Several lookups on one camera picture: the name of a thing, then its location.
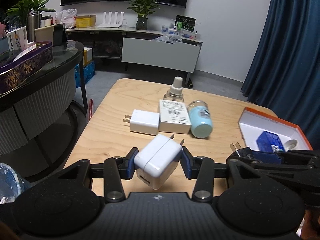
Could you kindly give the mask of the blue tin box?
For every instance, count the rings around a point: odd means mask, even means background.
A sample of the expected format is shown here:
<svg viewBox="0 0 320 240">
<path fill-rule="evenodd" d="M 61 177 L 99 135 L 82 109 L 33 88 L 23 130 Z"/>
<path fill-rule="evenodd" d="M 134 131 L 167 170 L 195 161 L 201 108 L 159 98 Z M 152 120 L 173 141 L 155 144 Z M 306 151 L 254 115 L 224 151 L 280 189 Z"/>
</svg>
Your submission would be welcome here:
<svg viewBox="0 0 320 240">
<path fill-rule="evenodd" d="M 276 153 L 285 152 L 285 148 L 277 134 L 263 131 L 256 140 L 259 151 Z"/>
</svg>

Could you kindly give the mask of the black two-prong charger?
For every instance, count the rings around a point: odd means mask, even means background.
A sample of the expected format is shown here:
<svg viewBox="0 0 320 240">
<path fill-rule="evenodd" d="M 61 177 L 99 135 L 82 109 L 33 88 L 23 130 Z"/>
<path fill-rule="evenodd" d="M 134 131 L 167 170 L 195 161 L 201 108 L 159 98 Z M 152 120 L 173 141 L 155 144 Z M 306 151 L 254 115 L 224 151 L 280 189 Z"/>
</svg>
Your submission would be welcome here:
<svg viewBox="0 0 320 240">
<path fill-rule="evenodd" d="M 238 142 L 230 144 L 232 156 L 246 159 L 254 159 L 252 150 L 249 147 L 242 148 Z"/>
</svg>

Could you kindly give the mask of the white plastic bag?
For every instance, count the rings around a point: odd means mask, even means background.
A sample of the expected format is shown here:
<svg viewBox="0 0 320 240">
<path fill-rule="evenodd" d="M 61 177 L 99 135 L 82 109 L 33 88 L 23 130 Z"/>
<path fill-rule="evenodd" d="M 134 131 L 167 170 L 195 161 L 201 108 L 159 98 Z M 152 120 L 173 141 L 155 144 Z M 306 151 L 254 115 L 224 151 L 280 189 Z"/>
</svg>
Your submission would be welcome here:
<svg viewBox="0 0 320 240">
<path fill-rule="evenodd" d="M 77 9 L 64 9 L 57 12 L 55 16 L 55 24 L 64 24 L 66 29 L 72 29 L 76 26 Z"/>
</svg>

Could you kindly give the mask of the white folding-prong charger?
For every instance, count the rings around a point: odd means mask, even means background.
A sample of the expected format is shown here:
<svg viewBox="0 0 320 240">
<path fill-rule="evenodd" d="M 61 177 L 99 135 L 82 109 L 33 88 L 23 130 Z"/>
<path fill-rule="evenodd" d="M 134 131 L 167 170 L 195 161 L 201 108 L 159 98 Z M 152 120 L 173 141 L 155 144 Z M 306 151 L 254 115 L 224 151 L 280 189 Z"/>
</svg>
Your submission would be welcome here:
<svg viewBox="0 0 320 240">
<path fill-rule="evenodd" d="M 174 137 L 158 134 L 134 157 L 137 177 L 154 190 L 163 186 L 180 161 L 184 142 Z"/>
</svg>

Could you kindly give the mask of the blue plastic bag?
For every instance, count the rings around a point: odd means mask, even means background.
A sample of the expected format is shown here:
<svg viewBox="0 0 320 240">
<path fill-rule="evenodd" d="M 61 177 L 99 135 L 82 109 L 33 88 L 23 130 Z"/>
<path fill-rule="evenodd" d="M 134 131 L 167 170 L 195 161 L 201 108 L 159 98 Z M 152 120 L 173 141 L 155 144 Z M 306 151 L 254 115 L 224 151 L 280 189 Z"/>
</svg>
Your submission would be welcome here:
<svg viewBox="0 0 320 240">
<path fill-rule="evenodd" d="M 84 66 L 84 81 L 85 84 L 88 83 L 92 77 L 95 75 L 95 62 L 91 61 L 86 66 Z M 80 79 L 80 68 L 77 64 L 74 67 L 74 76 L 75 76 L 75 85 L 76 88 L 81 87 L 81 79 Z"/>
</svg>

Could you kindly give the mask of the clear liquid refill bottle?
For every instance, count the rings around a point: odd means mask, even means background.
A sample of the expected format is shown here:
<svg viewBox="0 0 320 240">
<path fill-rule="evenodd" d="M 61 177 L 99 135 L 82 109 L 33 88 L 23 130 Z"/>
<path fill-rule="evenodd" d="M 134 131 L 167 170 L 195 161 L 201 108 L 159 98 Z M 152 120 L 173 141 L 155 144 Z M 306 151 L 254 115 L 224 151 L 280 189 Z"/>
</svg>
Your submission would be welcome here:
<svg viewBox="0 0 320 240">
<path fill-rule="evenodd" d="M 183 93 L 182 93 L 182 91 L 183 91 L 182 83 L 183 83 L 183 78 L 180 76 L 176 76 L 174 78 L 172 85 L 167 90 L 167 92 L 164 94 L 163 99 L 183 102 L 184 97 L 183 97 Z"/>
</svg>

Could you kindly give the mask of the dark blue curtain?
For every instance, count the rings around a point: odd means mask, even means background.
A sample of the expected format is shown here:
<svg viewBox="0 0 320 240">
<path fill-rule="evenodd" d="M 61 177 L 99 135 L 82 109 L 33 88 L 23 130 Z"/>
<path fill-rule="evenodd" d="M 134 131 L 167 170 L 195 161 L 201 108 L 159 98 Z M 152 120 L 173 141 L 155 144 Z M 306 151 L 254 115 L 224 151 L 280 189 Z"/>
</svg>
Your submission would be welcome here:
<svg viewBox="0 0 320 240">
<path fill-rule="evenodd" d="M 297 124 L 319 150 L 319 0 L 271 0 L 241 91 Z"/>
</svg>

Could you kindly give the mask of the potted green plant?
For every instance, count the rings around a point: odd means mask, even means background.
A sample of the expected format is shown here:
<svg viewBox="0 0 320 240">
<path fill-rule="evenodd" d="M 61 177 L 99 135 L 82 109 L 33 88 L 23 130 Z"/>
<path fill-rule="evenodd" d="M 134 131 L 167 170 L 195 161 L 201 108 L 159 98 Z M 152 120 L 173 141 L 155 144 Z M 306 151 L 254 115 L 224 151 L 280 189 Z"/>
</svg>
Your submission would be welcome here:
<svg viewBox="0 0 320 240">
<path fill-rule="evenodd" d="M 136 30 L 148 29 L 148 16 L 154 14 L 159 7 L 158 0 L 129 0 L 128 10 L 137 14 Z"/>
<path fill-rule="evenodd" d="M 5 23 L 23 27 L 27 25 L 27 18 L 31 12 L 56 12 L 55 9 L 46 7 L 51 0 L 19 0 L 15 5 L 5 12 Z"/>
</svg>

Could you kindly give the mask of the white wifi router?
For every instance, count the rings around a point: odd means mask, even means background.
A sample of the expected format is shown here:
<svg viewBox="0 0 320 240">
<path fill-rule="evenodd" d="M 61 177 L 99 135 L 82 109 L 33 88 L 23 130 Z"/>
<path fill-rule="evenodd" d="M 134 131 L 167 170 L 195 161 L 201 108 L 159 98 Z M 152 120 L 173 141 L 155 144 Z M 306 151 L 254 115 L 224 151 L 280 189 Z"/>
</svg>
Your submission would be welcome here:
<svg viewBox="0 0 320 240">
<path fill-rule="evenodd" d="M 98 28 L 120 28 L 123 25 L 124 12 L 118 13 L 110 11 L 103 13 L 103 22 Z"/>
</svg>

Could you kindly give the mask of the white two-prong charger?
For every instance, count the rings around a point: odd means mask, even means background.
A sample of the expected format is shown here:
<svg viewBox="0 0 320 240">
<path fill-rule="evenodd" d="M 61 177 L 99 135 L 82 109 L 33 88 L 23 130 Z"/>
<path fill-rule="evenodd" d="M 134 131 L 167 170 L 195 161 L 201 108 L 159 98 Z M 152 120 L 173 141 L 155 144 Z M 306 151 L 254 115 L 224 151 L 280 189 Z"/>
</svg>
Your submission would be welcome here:
<svg viewBox="0 0 320 240">
<path fill-rule="evenodd" d="M 130 132 L 157 135 L 160 121 L 160 114 L 134 109 L 131 115 L 125 115 L 123 122 L 130 125 Z"/>
</svg>

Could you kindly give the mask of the white tv cabinet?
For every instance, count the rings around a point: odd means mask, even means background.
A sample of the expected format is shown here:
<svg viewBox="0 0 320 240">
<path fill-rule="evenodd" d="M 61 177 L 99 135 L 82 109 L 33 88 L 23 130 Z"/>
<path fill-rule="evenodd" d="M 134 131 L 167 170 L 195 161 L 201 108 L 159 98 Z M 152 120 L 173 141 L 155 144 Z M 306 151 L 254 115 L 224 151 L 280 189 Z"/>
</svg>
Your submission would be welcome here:
<svg viewBox="0 0 320 240">
<path fill-rule="evenodd" d="M 68 38 L 93 49 L 94 59 L 120 60 L 124 64 L 143 64 L 179 70 L 185 85 L 193 87 L 191 74 L 196 69 L 202 42 L 180 37 L 174 43 L 156 41 L 164 34 L 154 30 L 120 28 L 74 28 Z"/>
</svg>

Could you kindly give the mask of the black round side table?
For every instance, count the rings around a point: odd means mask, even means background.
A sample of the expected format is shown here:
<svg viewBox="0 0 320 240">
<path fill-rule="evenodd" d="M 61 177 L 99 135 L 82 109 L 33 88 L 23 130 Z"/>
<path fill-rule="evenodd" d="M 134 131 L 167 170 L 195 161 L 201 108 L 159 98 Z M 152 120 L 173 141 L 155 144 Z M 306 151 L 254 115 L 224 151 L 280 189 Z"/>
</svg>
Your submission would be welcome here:
<svg viewBox="0 0 320 240">
<path fill-rule="evenodd" d="M 1 162 L 34 183 L 65 163 L 75 146 L 79 123 L 75 110 L 75 66 L 82 67 L 84 45 L 68 41 L 51 48 L 52 60 L 7 93 L 1 94 Z"/>
</svg>

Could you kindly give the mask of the black green display box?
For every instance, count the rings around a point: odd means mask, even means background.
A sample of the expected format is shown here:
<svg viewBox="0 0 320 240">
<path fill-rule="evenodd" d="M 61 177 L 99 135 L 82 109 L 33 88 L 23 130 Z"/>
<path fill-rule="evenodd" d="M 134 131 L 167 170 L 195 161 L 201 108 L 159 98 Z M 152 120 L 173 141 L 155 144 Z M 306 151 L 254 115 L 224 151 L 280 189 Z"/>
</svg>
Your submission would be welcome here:
<svg viewBox="0 0 320 240">
<path fill-rule="evenodd" d="M 195 28 L 195 18 L 187 17 L 187 16 L 182 16 L 182 15 L 176 15 L 176 20 L 175 20 L 175 27 L 177 30 L 187 30 L 194 32 Z"/>
</svg>

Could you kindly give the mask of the white barcode carton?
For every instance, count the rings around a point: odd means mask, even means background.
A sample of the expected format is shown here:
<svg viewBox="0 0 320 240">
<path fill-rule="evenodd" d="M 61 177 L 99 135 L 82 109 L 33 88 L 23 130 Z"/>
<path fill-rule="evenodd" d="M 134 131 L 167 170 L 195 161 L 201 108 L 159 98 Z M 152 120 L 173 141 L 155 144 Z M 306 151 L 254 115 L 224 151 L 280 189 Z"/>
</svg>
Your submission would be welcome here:
<svg viewBox="0 0 320 240">
<path fill-rule="evenodd" d="M 185 103 L 172 100 L 159 100 L 160 132 L 188 134 L 191 122 Z"/>
</svg>

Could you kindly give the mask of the stainless steel tumbler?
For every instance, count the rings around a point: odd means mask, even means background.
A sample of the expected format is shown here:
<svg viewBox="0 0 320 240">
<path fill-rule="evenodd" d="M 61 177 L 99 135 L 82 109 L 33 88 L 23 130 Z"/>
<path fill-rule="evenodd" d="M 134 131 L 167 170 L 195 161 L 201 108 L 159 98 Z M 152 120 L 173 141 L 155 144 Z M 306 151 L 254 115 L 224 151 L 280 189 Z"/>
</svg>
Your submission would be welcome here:
<svg viewBox="0 0 320 240">
<path fill-rule="evenodd" d="M 35 41 L 35 29 L 41 27 L 41 13 L 32 11 L 27 16 L 27 38 L 28 42 Z"/>
</svg>

